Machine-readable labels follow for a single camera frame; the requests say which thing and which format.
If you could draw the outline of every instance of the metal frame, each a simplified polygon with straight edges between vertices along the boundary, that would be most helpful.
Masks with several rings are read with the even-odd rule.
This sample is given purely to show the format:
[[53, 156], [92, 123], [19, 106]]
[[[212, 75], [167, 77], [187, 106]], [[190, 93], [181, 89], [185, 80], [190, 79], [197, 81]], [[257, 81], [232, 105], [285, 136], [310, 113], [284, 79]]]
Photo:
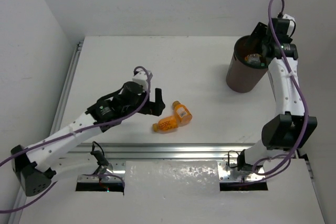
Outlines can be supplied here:
[[[217, 161], [218, 179], [220, 183], [250, 182], [257, 181], [264, 176], [256, 174], [238, 173], [236, 169], [231, 169], [237, 164], [236, 152], [251, 147], [253, 144], [244, 145], [219, 145], [219, 144], [101, 144], [105, 157], [113, 166], [114, 175], [124, 178], [126, 161], [131, 160], [166, 160], [166, 161]], [[79, 154], [88, 153], [91, 144], [81, 144], [69, 156], [74, 157]], [[228, 156], [230, 155], [230, 167], [228, 166]], [[78, 176], [78, 183], [97, 183], [98, 177]], [[113, 177], [105, 178], [104, 182], [118, 183]]]
[[[79, 60], [80, 52], [83, 47], [83, 43], [84, 41], [79, 42], [74, 49], [74, 53], [72, 54], [69, 70], [68, 70], [68, 73], [65, 79], [61, 97], [60, 97], [57, 110], [56, 110], [56, 114], [54, 117], [54, 122], [52, 123], [53, 125], [50, 130], [51, 135], [60, 129], [65, 107], [67, 105], [73, 77], [75, 76], [75, 71], [76, 71], [78, 60]], [[20, 187], [12, 208], [14, 209], [14, 208], [23, 206], [26, 200], [27, 200], [27, 197], [25, 193], [23, 192], [22, 188]], [[11, 213], [9, 215], [8, 224], [18, 224], [20, 222], [21, 214], [22, 214], [22, 210]]]

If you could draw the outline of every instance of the cable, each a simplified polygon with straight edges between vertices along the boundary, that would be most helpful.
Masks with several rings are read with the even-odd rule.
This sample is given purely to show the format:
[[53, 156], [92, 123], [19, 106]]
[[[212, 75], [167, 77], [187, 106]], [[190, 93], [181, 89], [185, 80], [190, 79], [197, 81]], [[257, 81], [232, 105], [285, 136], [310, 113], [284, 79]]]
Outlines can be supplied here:
[[[270, 159], [273, 160], [273, 159], [280, 158], [280, 157], [283, 157], [283, 156], [285, 156], [285, 154], [279, 154], [279, 155], [274, 156], [272, 158], [263, 158], [263, 161], [270, 160]], [[286, 170], [289, 167], [290, 162], [291, 162], [291, 159], [288, 160], [287, 165], [282, 170], [280, 170], [280, 171], [278, 171], [278, 172], [276, 172], [276, 173], [274, 173], [272, 175], [269, 175], [269, 176], [267, 176], [265, 178], [262, 178], [260, 180], [253, 181], [253, 182], [245, 182], [245, 183], [240, 183], [240, 184], [232, 184], [232, 185], [228, 185], [228, 186], [248, 186], [248, 185], [253, 185], [255, 183], [259, 183], [259, 182], [268, 180], [268, 179], [273, 178], [273, 177], [277, 176], [278, 174], [282, 173], [284, 170]]]
[[[126, 116], [123, 116], [123, 117], [121, 117], [121, 118], [115, 119], [115, 120], [113, 120], [113, 121], [111, 121], [111, 122], [94, 124], [94, 125], [91, 125], [91, 126], [87, 126], [87, 127], [80, 128], [80, 129], [78, 129], [78, 130], [76, 130], [76, 131], [74, 131], [74, 132], [75, 132], [75, 133], [79, 133], [79, 132], [86, 131], [86, 130], [89, 130], [89, 129], [92, 129], [92, 128], [103, 127], [103, 126], [107, 126], [107, 125], [109, 125], [109, 126], [114, 126], [114, 125], [116, 125], [116, 124], [121, 123], [123, 120], [126, 120], [127, 118], [130, 118], [132, 115], [138, 113], [138, 112], [142, 109], [142, 107], [145, 105], [145, 103], [146, 103], [146, 101], [147, 101], [147, 99], [148, 99], [148, 97], [149, 97], [149, 93], [150, 93], [150, 91], [151, 91], [151, 81], [150, 81], [150, 75], [149, 75], [148, 71], [147, 71], [144, 67], [142, 67], [142, 66], [138, 66], [138, 67], [136, 67], [136, 68], [134, 69], [134, 71], [138, 70], [139, 68], [142, 69], [142, 70], [145, 72], [146, 76], [147, 76], [148, 88], [147, 88], [147, 93], [146, 93], [146, 96], [145, 96], [144, 100], [142, 101], [142, 103], [140, 104], [140, 106], [139, 106], [136, 110], [134, 110], [133, 112], [131, 112], [130, 114], [128, 114], [128, 115], [126, 115]], [[54, 143], [54, 142], [63, 140], [63, 139], [65, 139], [65, 138], [67, 138], [67, 137], [70, 137], [70, 136], [72, 136], [72, 135], [73, 135], [72, 133], [68, 133], [68, 134], [66, 134], [66, 135], [59, 136], [59, 137], [54, 138], [54, 139], [52, 139], [52, 140], [45, 141], [44, 143], [37, 144], [37, 145], [35, 145], [35, 146], [33, 146], [33, 147], [25, 148], [25, 149], [23, 149], [22, 151], [20, 151], [20, 152], [18, 152], [18, 153], [15, 153], [14, 155], [12, 155], [12, 156], [6, 158], [5, 160], [3, 160], [3, 161], [0, 163], [0, 167], [2, 167], [4, 164], [8, 163], [8, 162], [11, 161], [12, 159], [15, 159], [16, 157], [21, 156], [22, 154], [25, 154], [25, 153], [27, 153], [27, 152], [29, 152], [29, 151], [35, 150], [35, 149], [40, 148], [40, 147], [42, 147], [42, 146], [45, 146], [45, 145], [48, 145], [48, 144], [51, 144], [51, 143]], [[117, 175], [106, 175], [106, 176], [116, 177], [116, 178], [119, 178], [119, 179], [122, 180], [122, 178], [120, 178], [120, 177], [117, 176]], [[36, 201], [38, 201], [39, 199], [41, 199], [42, 196], [44, 196], [48, 191], [50, 191], [50, 189], [55, 185], [55, 183], [53, 183], [51, 186], [49, 186], [49, 187], [48, 187], [48, 188], [47, 188], [47, 189], [46, 189], [40, 196], [38, 196], [36, 199], [34, 199], [33, 201], [31, 201], [30, 203], [25, 204], [25, 205], [22, 206], [22, 207], [15, 208], [15, 209], [11, 209], [11, 210], [0, 210], [0, 214], [10, 214], [10, 213], [12, 213], [12, 212], [17, 212], [17, 211], [20, 211], [20, 210], [22, 210], [22, 209], [24, 209], [24, 208], [26, 208], [26, 207], [29, 207], [30, 205], [32, 205], [33, 203], [35, 203]]]
[[235, 153], [237, 153], [237, 155], [239, 156], [239, 153], [238, 153], [237, 151], [233, 151], [233, 150], [228, 151], [228, 152], [227, 152], [227, 166], [228, 166], [229, 168], [231, 168], [231, 169], [233, 169], [233, 168], [237, 168], [238, 165], [230, 167], [230, 152], [235, 152]]
[[[282, 12], [283, 12], [283, 9], [285, 7], [285, 0], [281, 0], [282, 1]], [[292, 72], [292, 69], [290, 68], [290, 65], [288, 63], [288, 60], [287, 60], [287, 57], [285, 55], [285, 52], [283, 51], [282, 47], [281, 47], [281, 44], [280, 44], [280, 41], [279, 39], [277, 38], [277, 35], [275, 33], [275, 29], [274, 29], [274, 26], [273, 26], [273, 22], [272, 22], [272, 16], [271, 16], [271, 9], [272, 9], [272, 3], [273, 3], [273, 0], [270, 0], [269, 2], [269, 5], [268, 5], [268, 21], [269, 21], [269, 27], [271, 29], [271, 33], [272, 33], [272, 36], [274, 38], [274, 41], [275, 43], [277, 44], [278, 48], [280, 49], [280, 53], [281, 53], [281, 56], [282, 56], [282, 60], [284, 61], [285, 63], [285, 66], [288, 70], [289, 73]], [[264, 173], [259, 173], [257, 170], [257, 166], [260, 162], [264, 161], [263, 159], [260, 159], [258, 160], [252, 167], [252, 171], [257, 174], [257, 175], [271, 175], [272, 173], [276, 172], [280, 167], [282, 167], [285, 162], [289, 161], [292, 157], [292, 155], [294, 154], [294, 152], [296, 151], [296, 149], [299, 147], [300, 143], [301, 143], [301, 140], [306, 132], [306, 129], [307, 129], [307, 125], [308, 125], [308, 114], [309, 114], [309, 111], [308, 111], [308, 105], [307, 105], [307, 102], [305, 100], [305, 97], [303, 96], [303, 93], [298, 85], [298, 83], [296, 82], [295, 80], [295, 77], [294, 76], [290, 76], [290, 79], [292, 81], [292, 83], [294, 84], [296, 90], [298, 91], [299, 95], [300, 95], [300, 98], [302, 100], [302, 103], [303, 103], [303, 107], [305, 109], [305, 115], [304, 115], [304, 119], [303, 119], [303, 125], [302, 125], [302, 129], [301, 129], [301, 132], [300, 132], [300, 135], [297, 139], [297, 141], [295, 142], [293, 148], [289, 151], [289, 153], [287, 154], [287, 156], [276, 166], [274, 167], [273, 169], [269, 170], [268, 172], [264, 172]]]
[[293, 28], [293, 31], [292, 33], [290, 34], [289, 38], [291, 38], [293, 36], [293, 34], [295, 33], [295, 29], [296, 29], [296, 22], [294, 20], [291, 19], [291, 21], [294, 22], [294, 28]]
[[100, 150], [101, 150], [103, 156], [105, 156], [105, 152], [104, 152], [103, 148], [102, 148], [102, 147], [100, 146], [100, 144], [98, 144], [96, 141], [92, 141], [92, 151], [95, 150], [95, 149], [94, 149], [94, 145], [97, 145], [97, 146], [100, 148]]

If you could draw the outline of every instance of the bottle cap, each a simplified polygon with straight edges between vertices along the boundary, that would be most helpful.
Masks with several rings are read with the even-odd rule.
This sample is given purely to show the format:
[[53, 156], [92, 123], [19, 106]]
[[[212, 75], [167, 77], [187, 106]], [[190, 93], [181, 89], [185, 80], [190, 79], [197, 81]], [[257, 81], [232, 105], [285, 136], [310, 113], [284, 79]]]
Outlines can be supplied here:
[[158, 126], [157, 123], [154, 123], [154, 124], [153, 124], [153, 131], [154, 131], [154, 132], [158, 132], [158, 131], [159, 131], [159, 126]]
[[180, 105], [180, 102], [179, 102], [179, 101], [175, 101], [175, 102], [173, 102], [173, 108], [175, 108], [177, 105]]

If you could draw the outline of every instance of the bottle label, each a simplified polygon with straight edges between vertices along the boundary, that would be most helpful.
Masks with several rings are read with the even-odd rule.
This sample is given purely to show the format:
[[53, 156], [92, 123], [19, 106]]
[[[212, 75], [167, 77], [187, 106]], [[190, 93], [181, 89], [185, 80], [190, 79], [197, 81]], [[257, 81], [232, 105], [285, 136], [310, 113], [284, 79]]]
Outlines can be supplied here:
[[178, 125], [176, 123], [171, 123], [170, 121], [159, 124], [159, 129], [161, 131], [168, 131], [177, 127]]
[[185, 109], [183, 107], [178, 108], [176, 110], [177, 114], [180, 116], [180, 118], [184, 117], [187, 115], [187, 112], [185, 111]]

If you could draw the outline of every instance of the white wall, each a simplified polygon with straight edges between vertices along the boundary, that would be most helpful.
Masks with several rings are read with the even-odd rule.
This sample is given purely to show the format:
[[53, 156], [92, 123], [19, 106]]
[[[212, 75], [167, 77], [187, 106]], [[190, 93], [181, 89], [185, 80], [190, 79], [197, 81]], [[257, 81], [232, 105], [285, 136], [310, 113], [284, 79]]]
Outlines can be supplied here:
[[249, 34], [269, 0], [45, 0], [65, 33], [84, 35]]
[[[0, 0], [1, 160], [50, 132], [73, 48], [44, 0]], [[11, 209], [19, 184], [10, 165], [0, 178], [0, 209]]]
[[326, 223], [336, 223], [336, 6], [335, 0], [286, 0], [294, 15], [300, 84], [318, 127], [305, 149], [313, 169]]

